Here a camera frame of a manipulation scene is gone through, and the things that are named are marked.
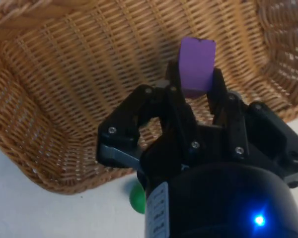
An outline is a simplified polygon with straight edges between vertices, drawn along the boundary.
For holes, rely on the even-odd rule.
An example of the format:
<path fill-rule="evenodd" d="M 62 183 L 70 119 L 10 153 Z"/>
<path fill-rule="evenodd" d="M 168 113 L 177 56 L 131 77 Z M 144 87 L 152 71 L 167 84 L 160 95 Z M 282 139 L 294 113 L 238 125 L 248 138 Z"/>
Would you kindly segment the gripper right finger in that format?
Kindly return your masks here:
<path fill-rule="evenodd" d="M 298 187 L 298 134 L 265 103 L 243 102 L 228 91 L 222 71 L 213 71 L 207 92 L 213 125 L 223 132 L 225 157 L 231 161 L 268 170 L 290 188 Z"/>

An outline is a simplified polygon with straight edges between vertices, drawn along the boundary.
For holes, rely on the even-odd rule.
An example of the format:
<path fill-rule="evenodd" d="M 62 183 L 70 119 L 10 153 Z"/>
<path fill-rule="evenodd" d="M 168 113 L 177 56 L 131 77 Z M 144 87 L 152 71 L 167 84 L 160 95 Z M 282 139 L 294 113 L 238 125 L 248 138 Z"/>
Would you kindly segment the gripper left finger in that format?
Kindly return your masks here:
<path fill-rule="evenodd" d="M 198 123 L 181 91 L 179 63 L 171 61 L 166 85 L 138 86 L 98 127 L 98 162 L 141 174 L 177 174 L 202 156 Z M 157 118 L 162 134 L 146 149 L 140 129 Z"/>

